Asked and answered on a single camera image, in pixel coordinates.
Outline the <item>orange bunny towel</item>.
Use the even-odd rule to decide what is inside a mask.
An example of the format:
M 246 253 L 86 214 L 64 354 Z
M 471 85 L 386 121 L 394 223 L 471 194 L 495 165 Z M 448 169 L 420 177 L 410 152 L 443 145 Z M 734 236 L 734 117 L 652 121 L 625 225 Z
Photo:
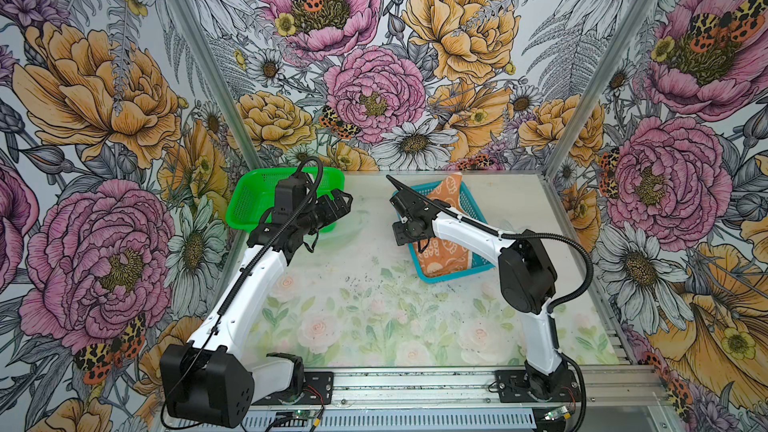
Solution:
M 458 215 L 463 213 L 460 206 L 463 176 L 454 173 L 440 182 L 426 197 L 434 202 L 447 203 L 447 208 L 455 209 Z M 459 242 L 459 222 L 449 214 L 439 212 L 433 221 L 436 238 L 422 241 L 415 246 L 417 265 L 428 282 L 448 280 L 450 276 L 469 270 L 472 265 L 472 251 Z

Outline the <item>green plastic basket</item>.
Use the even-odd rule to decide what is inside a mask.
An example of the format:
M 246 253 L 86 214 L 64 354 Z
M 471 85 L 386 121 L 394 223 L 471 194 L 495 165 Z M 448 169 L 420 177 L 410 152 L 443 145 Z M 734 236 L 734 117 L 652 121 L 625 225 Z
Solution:
M 251 232 L 263 213 L 274 205 L 275 189 L 280 180 L 293 174 L 296 167 L 276 167 L 252 170 L 237 182 L 226 211 L 226 223 L 235 230 Z M 334 189 L 344 189 L 344 173 L 336 168 L 324 168 L 318 196 L 330 195 Z

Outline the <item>teal plastic basket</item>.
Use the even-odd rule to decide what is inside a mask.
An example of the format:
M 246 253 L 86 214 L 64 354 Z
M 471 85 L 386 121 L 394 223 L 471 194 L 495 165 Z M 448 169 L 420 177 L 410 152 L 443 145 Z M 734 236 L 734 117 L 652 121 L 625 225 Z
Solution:
M 439 213 L 433 222 L 435 236 L 408 244 L 417 275 L 424 282 L 434 284 L 459 279 L 497 266 L 498 254 L 492 241 L 483 239 L 479 231 L 463 222 L 472 219 L 483 224 L 485 217 L 460 176 L 454 174 L 411 188 L 434 202 L 447 203 L 451 211 L 459 215 L 453 218 Z

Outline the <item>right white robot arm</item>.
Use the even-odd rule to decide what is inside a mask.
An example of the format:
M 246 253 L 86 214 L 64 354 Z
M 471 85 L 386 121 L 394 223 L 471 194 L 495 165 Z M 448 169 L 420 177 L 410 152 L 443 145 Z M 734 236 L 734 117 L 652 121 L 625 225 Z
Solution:
M 562 235 L 530 230 L 513 233 L 492 227 L 445 201 L 424 196 L 391 175 L 387 179 L 396 189 L 390 203 L 399 215 L 393 224 L 399 246 L 433 238 L 446 240 L 481 256 L 497 269 L 501 294 L 521 315 L 523 324 L 525 378 L 518 387 L 537 400 L 554 399 L 572 378 L 559 346 L 553 312 L 589 289 L 594 277 L 590 254 L 579 242 Z M 572 247 L 585 265 L 583 282 L 562 297 L 556 296 L 558 275 L 543 244 L 545 240 Z

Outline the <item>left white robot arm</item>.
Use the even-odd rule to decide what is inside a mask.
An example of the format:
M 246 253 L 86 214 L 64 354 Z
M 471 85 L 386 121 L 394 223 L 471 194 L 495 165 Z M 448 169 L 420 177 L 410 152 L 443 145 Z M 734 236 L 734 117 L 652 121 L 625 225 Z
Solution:
M 308 237 L 351 211 L 350 194 L 341 189 L 322 194 L 320 182 L 320 174 L 297 171 L 277 183 L 274 204 L 251 231 L 239 272 L 224 295 L 185 343 L 162 354 L 163 418 L 183 419 L 187 427 L 235 428 L 253 403 L 303 394 L 300 357 L 271 352 L 253 358 L 246 339 L 296 252 L 314 249 Z

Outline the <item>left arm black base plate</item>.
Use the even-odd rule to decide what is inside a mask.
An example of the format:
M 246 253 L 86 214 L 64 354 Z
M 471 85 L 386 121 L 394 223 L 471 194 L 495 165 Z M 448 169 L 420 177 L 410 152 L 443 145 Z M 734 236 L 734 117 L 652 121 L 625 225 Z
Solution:
M 304 384 L 300 393 L 290 390 L 269 395 L 254 405 L 329 405 L 332 402 L 335 374 L 330 371 L 308 371 L 304 375 Z

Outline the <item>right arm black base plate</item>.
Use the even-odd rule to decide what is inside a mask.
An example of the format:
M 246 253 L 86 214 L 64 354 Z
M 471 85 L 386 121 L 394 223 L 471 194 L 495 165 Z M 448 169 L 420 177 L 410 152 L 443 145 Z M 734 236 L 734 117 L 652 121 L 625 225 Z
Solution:
M 502 403 L 576 403 L 581 399 L 579 383 L 570 369 L 547 375 L 525 369 L 494 372 L 495 391 Z

